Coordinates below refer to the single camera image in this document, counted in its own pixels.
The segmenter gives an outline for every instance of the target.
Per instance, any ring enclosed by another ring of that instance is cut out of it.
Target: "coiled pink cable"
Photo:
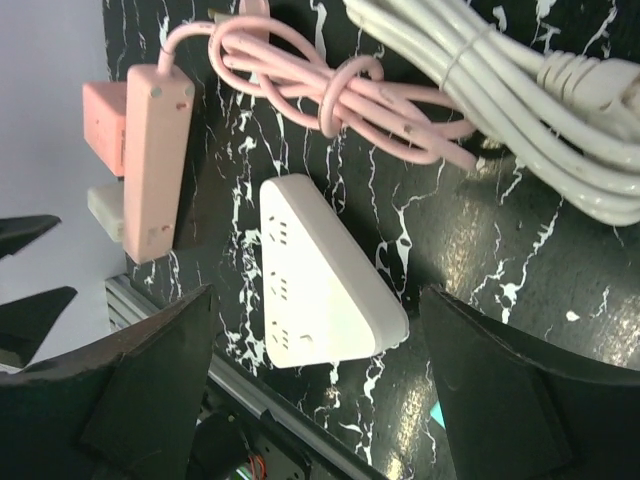
[[[269,33],[289,42],[306,60],[270,45]],[[471,134],[475,130],[471,123],[433,123],[410,101],[455,109],[452,100],[435,88],[383,82],[382,65],[372,56],[353,57],[333,70],[288,25],[269,17],[240,15],[218,24],[177,27],[160,54],[160,73],[170,74],[177,44],[193,35],[210,35],[209,60],[222,80],[240,92],[267,98],[283,116],[303,127],[333,138],[348,126],[381,150],[412,163],[429,164],[443,157],[466,170],[475,165],[476,158],[451,141]],[[258,84],[231,70],[254,72]],[[363,71],[370,79],[357,76]],[[299,97],[318,104],[317,117],[300,112],[286,100]]]

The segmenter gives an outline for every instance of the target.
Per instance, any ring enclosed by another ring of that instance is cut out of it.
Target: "pink cable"
[[[269,33],[289,42],[306,60],[270,45]],[[288,25],[265,16],[240,15],[223,23],[194,22],[173,30],[160,54],[161,73],[169,74],[175,47],[192,35],[210,35],[209,60],[222,80],[240,92],[267,98],[283,116],[303,127],[333,138],[348,126],[407,162],[429,164],[442,157],[465,170],[475,166],[476,158],[451,141],[471,134],[475,130],[471,123],[433,123],[411,103],[456,109],[453,101],[435,88],[382,81],[382,64],[374,57],[353,57],[333,70],[314,46]],[[231,70],[254,72],[258,84]],[[360,72],[366,72],[370,79],[358,77]],[[286,100],[298,97],[318,104],[317,117],[300,112]],[[393,140],[390,134],[409,145]]]

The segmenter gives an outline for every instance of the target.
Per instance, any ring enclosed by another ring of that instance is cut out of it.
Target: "black marble surface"
[[[233,11],[235,3],[104,0],[111,77],[124,80],[130,65],[154,62],[171,28],[206,19],[207,8]],[[640,61],[635,0],[471,3],[540,51]],[[374,54],[387,79],[425,81],[353,27],[340,0],[275,0],[272,10],[326,52],[331,66]],[[202,38],[184,42],[177,63],[202,101],[192,123],[176,249],[130,265],[133,283],[161,306],[213,283],[221,297],[219,347],[389,478],[455,478],[446,434],[429,415],[437,397],[415,315],[426,283],[442,283],[494,318],[560,347],[640,368],[640,227],[614,229],[587,218],[496,151],[498,158],[483,158],[469,174],[444,164],[404,164],[351,131],[326,140],[283,119],[265,100],[221,84]],[[339,365],[271,366],[263,342],[258,189],[267,178],[294,172],[313,178],[410,312],[411,335],[398,348]]]

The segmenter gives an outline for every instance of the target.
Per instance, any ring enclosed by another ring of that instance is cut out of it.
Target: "white cable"
[[[610,225],[640,221],[640,66],[545,58],[487,31],[462,0],[344,3],[356,25],[432,78],[577,208]]]

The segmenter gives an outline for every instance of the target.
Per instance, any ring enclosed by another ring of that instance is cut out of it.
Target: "blue object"
[[[438,425],[446,430],[444,426],[444,417],[442,416],[442,409],[440,408],[440,402],[436,402],[436,404],[431,409],[431,418],[433,418]]]

